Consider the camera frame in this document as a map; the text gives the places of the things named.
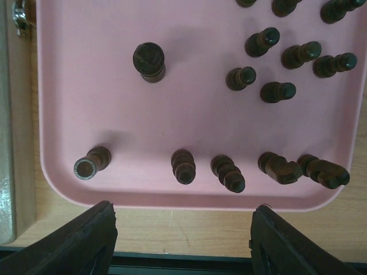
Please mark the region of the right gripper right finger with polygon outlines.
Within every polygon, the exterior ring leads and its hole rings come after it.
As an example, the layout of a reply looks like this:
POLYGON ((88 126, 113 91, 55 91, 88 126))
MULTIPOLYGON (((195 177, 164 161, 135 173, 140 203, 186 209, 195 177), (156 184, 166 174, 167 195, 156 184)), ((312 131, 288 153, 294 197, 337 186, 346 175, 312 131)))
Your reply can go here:
POLYGON ((255 274, 360 274, 266 205, 253 212, 249 248, 255 274))

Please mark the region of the dark knight chess piece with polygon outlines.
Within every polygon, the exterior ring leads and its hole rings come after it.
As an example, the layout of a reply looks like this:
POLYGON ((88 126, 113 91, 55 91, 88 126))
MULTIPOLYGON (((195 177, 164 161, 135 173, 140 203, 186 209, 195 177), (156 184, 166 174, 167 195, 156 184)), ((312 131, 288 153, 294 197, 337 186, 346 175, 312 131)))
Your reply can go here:
POLYGON ((303 175, 302 168, 297 162, 288 162, 285 157, 273 152, 261 154, 257 165, 261 172, 282 185, 295 183, 303 175))

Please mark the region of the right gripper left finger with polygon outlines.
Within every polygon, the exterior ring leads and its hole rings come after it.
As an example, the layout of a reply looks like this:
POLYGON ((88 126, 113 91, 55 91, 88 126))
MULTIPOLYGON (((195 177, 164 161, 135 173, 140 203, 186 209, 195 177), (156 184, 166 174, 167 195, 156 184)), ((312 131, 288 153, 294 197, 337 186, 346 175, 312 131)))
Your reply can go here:
POLYGON ((101 201, 40 241, 1 260, 1 274, 108 274, 118 231, 101 201))

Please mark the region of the dark rook chess piece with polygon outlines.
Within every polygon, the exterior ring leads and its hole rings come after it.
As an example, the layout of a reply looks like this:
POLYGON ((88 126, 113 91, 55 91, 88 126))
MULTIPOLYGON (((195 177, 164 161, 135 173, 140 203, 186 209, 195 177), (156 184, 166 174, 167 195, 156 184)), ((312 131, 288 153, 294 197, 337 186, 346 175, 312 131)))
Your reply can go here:
POLYGON ((165 76, 165 55, 163 49, 156 43, 145 42, 138 45, 132 61, 135 69, 148 83, 157 83, 165 76))

